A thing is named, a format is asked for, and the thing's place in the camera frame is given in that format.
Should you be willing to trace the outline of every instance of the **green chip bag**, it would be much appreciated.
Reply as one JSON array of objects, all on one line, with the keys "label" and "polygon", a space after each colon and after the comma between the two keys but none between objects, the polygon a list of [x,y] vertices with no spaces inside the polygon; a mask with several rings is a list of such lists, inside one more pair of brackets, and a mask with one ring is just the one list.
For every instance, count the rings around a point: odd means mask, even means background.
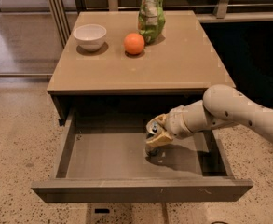
[{"label": "green chip bag", "polygon": [[163,0],[143,0],[140,6],[138,30],[146,44],[153,43],[163,30],[165,17],[162,3]]}]

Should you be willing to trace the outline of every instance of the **snack bag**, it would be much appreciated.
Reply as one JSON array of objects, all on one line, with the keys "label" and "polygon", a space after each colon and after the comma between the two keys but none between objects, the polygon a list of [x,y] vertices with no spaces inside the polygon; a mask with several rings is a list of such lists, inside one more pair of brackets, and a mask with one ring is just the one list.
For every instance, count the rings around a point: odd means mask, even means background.
[{"label": "snack bag", "polygon": [[145,43],[153,43],[165,24],[163,0],[143,0],[138,16],[138,30]]}]

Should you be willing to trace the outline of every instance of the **terrazzo floor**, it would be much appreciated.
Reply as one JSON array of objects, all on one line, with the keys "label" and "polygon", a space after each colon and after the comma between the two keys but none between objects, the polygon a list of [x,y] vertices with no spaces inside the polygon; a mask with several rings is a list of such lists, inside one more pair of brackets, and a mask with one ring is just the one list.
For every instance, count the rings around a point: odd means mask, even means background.
[{"label": "terrazzo floor", "polygon": [[[36,23],[27,35],[25,29]],[[50,15],[0,14],[0,31],[0,72],[31,71],[29,59],[34,71],[40,56],[40,69],[53,71],[62,48]],[[22,45],[27,36],[34,40],[30,46]],[[1,52],[5,42],[8,55]],[[273,145],[240,125],[218,132],[235,177],[253,182],[237,202],[44,203],[30,186],[48,180],[62,134],[47,85],[45,79],[0,78],[0,223],[273,223]],[[98,214],[97,208],[110,213]]]}]

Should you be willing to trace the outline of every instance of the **white bowl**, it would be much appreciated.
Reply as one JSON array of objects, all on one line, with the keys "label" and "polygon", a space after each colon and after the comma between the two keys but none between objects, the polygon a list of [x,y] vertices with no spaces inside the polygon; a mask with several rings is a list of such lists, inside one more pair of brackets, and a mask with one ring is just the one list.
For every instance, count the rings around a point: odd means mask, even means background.
[{"label": "white bowl", "polygon": [[97,24],[88,24],[74,29],[73,36],[77,44],[87,51],[96,51],[105,42],[106,28]]}]

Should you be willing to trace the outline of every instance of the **open drawer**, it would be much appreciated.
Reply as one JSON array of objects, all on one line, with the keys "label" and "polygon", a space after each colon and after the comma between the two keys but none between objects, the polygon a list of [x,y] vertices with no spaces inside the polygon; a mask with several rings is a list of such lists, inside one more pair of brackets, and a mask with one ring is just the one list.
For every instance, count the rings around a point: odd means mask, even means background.
[{"label": "open drawer", "polygon": [[234,178],[212,132],[146,155],[147,121],[186,102],[174,95],[74,97],[53,175],[32,189],[46,203],[238,200],[253,184]]}]

